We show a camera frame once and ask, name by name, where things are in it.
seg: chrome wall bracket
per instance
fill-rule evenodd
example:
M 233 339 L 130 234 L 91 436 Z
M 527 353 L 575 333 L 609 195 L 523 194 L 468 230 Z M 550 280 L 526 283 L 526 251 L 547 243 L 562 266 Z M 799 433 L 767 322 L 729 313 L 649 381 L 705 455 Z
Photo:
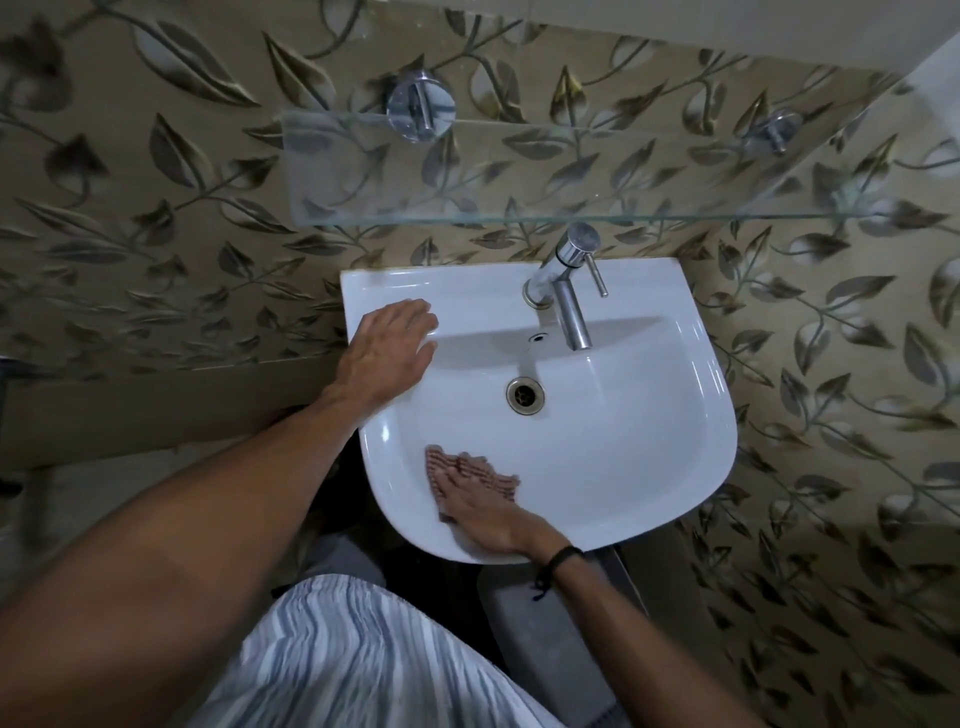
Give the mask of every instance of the chrome wall bracket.
M 424 70 L 401 76 L 387 96 L 387 121 L 405 139 L 433 141 L 457 118 L 457 104 L 440 81 Z

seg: black bracelet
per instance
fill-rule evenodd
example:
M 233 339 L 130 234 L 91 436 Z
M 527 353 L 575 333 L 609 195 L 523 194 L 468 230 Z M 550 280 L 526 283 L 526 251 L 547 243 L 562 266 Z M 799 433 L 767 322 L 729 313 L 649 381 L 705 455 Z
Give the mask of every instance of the black bracelet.
M 534 601 L 540 601 L 550 591 L 553 585 L 554 570 L 571 556 L 583 556 L 584 552 L 576 546 L 564 546 L 556 555 L 550 559 L 546 566 L 537 572 L 537 578 L 534 579 L 534 589 L 539 589 L 540 593 L 534 596 Z

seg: glass shelf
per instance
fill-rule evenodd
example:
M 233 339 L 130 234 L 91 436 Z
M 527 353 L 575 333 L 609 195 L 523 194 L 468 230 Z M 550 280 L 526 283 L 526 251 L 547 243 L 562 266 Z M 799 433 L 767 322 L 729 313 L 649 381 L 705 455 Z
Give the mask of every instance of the glass shelf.
M 288 110 L 282 124 L 302 227 L 757 217 L 910 225 L 917 215 L 878 194 L 893 163 L 882 138 L 858 140 L 854 154 L 825 144 L 806 158 L 751 158 L 740 138 L 654 136 L 617 129 L 615 117 L 592 129 L 457 121 L 427 143 L 402 138 L 380 114 Z

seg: white sink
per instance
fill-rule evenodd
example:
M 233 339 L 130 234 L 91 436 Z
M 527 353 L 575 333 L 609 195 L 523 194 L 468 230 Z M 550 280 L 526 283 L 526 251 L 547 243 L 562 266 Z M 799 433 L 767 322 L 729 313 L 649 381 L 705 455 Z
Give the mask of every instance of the white sink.
M 428 445 L 519 475 L 517 502 L 584 550 L 672 521 L 723 482 L 736 449 L 733 408 L 679 263 L 599 265 L 606 299 L 586 271 L 573 277 L 593 339 L 576 353 L 554 309 L 538 312 L 521 297 L 534 263 L 341 275 L 350 337 L 364 313 L 403 299 L 426 299 L 440 320 L 423 381 L 360 430 L 373 494 L 409 542 L 454 561 L 521 561 L 479 551 L 439 520 Z M 517 376 L 542 385 L 537 414 L 508 405 Z

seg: person's left hand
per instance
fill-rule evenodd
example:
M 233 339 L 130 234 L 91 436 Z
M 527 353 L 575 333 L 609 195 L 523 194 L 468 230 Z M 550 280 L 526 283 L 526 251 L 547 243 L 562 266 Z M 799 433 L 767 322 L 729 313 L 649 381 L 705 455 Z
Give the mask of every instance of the person's left hand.
M 420 344 L 436 327 L 437 317 L 422 299 L 371 311 L 361 319 L 324 394 L 358 403 L 361 415 L 369 417 L 423 378 L 437 343 Z

